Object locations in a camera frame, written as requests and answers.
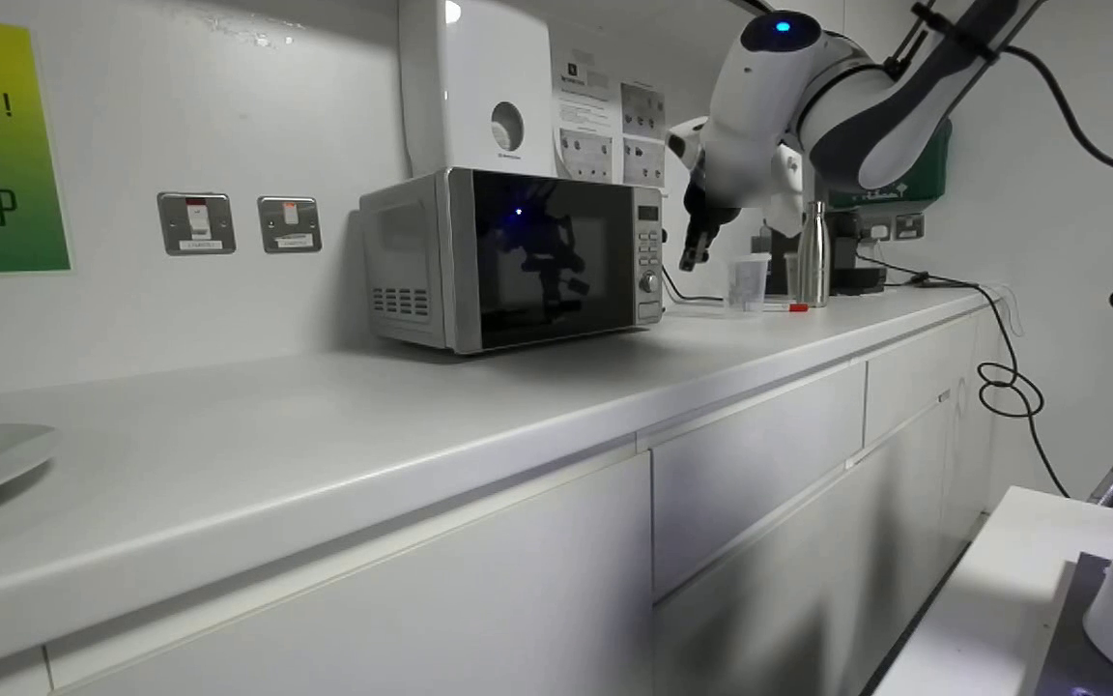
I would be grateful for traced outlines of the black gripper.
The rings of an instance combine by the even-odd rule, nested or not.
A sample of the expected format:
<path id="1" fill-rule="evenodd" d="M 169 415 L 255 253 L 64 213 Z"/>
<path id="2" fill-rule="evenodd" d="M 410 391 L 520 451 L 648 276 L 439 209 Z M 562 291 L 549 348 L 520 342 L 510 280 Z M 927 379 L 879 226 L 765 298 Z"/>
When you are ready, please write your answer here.
<path id="1" fill-rule="evenodd" d="M 751 168 L 736 168 L 712 156 L 697 160 L 684 195 L 687 235 L 681 246 L 681 270 L 697 270 L 708 261 L 708 240 L 716 240 L 719 228 L 738 217 L 751 182 L 754 182 Z"/>

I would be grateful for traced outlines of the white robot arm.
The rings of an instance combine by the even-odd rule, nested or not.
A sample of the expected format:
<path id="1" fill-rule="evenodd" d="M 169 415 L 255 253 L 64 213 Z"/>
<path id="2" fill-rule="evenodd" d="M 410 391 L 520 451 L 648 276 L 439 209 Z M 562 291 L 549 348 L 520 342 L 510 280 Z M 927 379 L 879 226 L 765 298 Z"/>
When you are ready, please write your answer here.
<path id="1" fill-rule="evenodd" d="M 805 12 L 754 14 L 727 45 L 708 114 L 669 130 L 687 168 L 681 268 L 708 261 L 781 145 L 797 147 L 827 190 L 899 182 L 1040 3 L 971 0 L 953 14 L 916 3 L 911 14 L 935 31 L 935 45 L 903 74 Z"/>

